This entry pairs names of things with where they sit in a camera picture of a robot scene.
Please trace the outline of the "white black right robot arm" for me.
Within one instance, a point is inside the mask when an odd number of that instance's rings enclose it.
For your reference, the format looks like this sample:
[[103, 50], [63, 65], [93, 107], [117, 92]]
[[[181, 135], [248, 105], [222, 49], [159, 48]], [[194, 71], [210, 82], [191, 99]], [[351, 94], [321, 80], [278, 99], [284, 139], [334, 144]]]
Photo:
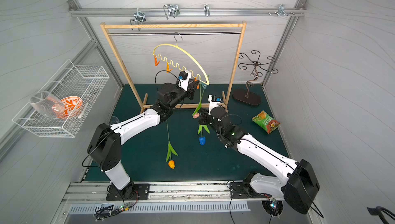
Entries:
[[253, 159], [273, 174], [271, 177], [260, 173], [248, 176], [248, 191], [282, 197], [300, 214], [313, 210], [320, 217], [324, 216], [314, 202], [320, 185], [313, 166], [308, 161], [295, 161], [263, 145], [234, 124], [230, 114], [222, 106], [211, 110], [202, 108], [193, 117], [201, 125], [210, 126], [226, 148]]

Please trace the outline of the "pink tulip green stem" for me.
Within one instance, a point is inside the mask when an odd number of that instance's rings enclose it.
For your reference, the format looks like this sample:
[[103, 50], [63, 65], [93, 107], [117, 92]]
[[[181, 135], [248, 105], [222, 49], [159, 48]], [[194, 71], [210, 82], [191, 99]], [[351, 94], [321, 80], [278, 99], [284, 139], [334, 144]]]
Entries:
[[199, 85], [199, 91], [200, 91], [200, 94], [199, 94], [199, 96], [200, 96], [200, 101], [199, 101], [199, 103], [198, 103], [198, 106], [196, 107], [196, 109], [194, 110], [194, 112], [193, 112], [193, 114], [192, 114], [192, 117], [194, 118], [194, 119], [196, 119], [198, 116], [199, 116], [199, 110], [201, 109], [201, 107], [202, 107], [202, 100], [203, 100], [203, 96], [204, 96], [204, 92], [205, 92], [205, 90], [203, 90], [202, 88], [201, 88], [201, 86]]

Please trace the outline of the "orange tulip green stem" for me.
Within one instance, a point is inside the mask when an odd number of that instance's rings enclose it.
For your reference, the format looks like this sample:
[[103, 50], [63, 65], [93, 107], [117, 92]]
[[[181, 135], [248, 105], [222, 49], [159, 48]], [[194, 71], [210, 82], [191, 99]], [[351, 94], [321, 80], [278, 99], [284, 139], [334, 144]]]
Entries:
[[166, 128], [167, 128], [167, 137], [168, 137], [168, 150], [167, 150], [166, 162], [171, 169], [175, 169], [175, 161], [173, 160], [172, 156], [173, 155], [178, 156], [178, 153], [176, 152], [170, 141], [168, 122], [166, 122]]

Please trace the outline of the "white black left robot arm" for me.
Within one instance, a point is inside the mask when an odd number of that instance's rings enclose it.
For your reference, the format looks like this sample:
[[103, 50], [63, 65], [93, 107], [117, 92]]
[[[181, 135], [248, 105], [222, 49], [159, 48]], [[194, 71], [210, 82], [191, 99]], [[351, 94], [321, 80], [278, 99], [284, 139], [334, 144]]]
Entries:
[[158, 99], [143, 113], [124, 122], [100, 124], [87, 148], [87, 156], [98, 164], [111, 184], [118, 191], [130, 190], [133, 182], [121, 163], [121, 147], [132, 137], [167, 121], [173, 109], [186, 98], [193, 99], [198, 89], [198, 80], [177, 80], [175, 84], [165, 83], [157, 91]]

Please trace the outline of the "blue tulip green stem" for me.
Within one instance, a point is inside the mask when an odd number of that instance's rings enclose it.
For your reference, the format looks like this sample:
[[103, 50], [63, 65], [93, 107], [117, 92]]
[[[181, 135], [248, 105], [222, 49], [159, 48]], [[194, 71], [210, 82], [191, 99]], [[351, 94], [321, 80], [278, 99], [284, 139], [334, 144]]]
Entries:
[[203, 129], [205, 129], [208, 133], [210, 133], [207, 125], [199, 125], [198, 134], [200, 134], [200, 137], [199, 137], [200, 145], [205, 145], [205, 143], [206, 143], [206, 137], [203, 136]]

